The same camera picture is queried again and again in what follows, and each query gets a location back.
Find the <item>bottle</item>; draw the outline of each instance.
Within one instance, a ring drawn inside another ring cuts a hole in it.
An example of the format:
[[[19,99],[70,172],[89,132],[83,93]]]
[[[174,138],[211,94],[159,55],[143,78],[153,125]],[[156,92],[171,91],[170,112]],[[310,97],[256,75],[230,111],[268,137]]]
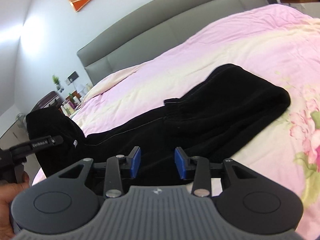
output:
[[[71,95],[71,93],[69,93],[69,96],[70,96],[70,102],[75,104],[75,102],[73,101],[73,96]]]
[[[69,112],[63,106],[61,106],[61,110],[65,116],[70,116]]]
[[[73,113],[75,112],[69,103],[65,103],[63,107],[64,107],[70,114],[73,114]]]
[[[67,103],[69,103],[69,105],[70,105],[73,109],[76,109],[75,104],[73,104],[70,99],[67,100]]]
[[[77,97],[73,97],[73,101],[75,102],[75,104],[79,105],[81,104],[80,100]]]

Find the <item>bed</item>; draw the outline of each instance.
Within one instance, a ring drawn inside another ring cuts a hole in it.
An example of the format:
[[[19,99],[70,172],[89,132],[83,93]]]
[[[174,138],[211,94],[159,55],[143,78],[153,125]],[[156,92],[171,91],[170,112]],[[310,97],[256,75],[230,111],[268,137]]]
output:
[[[73,118],[85,135],[180,98],[227,63],[285,88],[291,106],[233,158],[300,196],[297,232],[320,235],[320,19],[266,0],[154,0],[77,55],[95,85]]]

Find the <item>white wall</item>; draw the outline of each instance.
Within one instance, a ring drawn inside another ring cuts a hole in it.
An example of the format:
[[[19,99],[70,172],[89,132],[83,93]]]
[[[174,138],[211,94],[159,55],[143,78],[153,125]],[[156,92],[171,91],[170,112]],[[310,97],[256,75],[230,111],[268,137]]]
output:
[[[60,77],[63,96],[74,91],[64,80],[77,71],[89,82],[76,52],[106,28],[152,0],[92,0],[76,13],[68,0],[33,0],[18,52],[15,103],[28,113],[47,93],[55,90],[52,75]]]
[[[14,103],[20,32],[31,0],[0,0],[0,115]]]
[[[14,124],[19,113],[17,106],[13,105],[0,116],[0,137]]]

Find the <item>logo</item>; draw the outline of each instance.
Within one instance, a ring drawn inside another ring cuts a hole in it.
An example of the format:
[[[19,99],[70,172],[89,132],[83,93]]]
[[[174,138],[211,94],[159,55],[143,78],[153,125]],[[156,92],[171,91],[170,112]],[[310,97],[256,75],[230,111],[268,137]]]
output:
[[[46,145],[46,144],[48,144],[48,141],[37,142],[37,143],[33,143],[32,147],[33,148],[37,148],[39,146],[43,146],[43,145]]]
[[[156,188],[156,189],[153,190],[153,193],[157,194],[157,195],[160,195],[162,193],[162,189]]]

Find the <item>human hand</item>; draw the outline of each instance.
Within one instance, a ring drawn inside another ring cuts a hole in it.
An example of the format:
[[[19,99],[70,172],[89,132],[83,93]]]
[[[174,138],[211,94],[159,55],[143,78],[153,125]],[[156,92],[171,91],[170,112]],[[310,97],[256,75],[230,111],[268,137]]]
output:
[[[29,176],[23,173],[23,183],[5,184],[0,186],[0,240],[10,240],[14,237],[10,223],[9,203],[23,190],[29,187]]]

